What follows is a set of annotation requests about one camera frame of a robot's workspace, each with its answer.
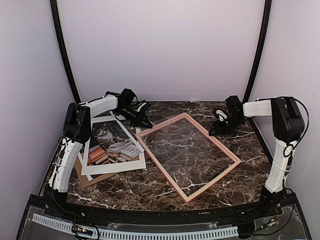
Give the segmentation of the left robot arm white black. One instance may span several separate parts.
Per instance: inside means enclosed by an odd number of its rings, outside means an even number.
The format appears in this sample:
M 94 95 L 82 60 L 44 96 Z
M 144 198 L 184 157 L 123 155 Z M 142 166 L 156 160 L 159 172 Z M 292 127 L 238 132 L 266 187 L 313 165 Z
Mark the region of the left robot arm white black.
M 65 203 L 69 179 L 81 148 L 92 135 L 93 118 L 111 111 L 130 121 L 133 127 L 152 128 L 146 115 L 150 104 L 145 100 L 133 103 L 136 97 L 132 90 L 125 88 L 121 93 L 108 91 L 91 101 L 69 104 L 63 134 L 58 140 L 60 152 L 44 191 L 44 197 L 51 202 L 51 210 L 58 217 L 67 218 L 71 213 L 70 206 Z

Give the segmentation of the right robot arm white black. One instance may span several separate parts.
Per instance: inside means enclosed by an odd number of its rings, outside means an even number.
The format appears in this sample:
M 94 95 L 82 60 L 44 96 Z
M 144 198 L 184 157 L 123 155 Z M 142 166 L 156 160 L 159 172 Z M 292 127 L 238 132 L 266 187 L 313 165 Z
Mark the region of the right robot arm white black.
M 300 107 L 303 103 L 292 96 L 257 99 L 242 103 L 238 96 L 225 100 L 227 111 L 213 110 L 216 117 L 210 127 L 210 136 L 234 134 L 246 119 L 271 117 L 275 137 L 275 152 L 270 173 L 262 187 L 255 213 L 266 217 L 274 210 L 275 204 L 286 194 L 286 180 L 292 168 L 294 152 L 306 134 L 310 121 L 304 120 Z

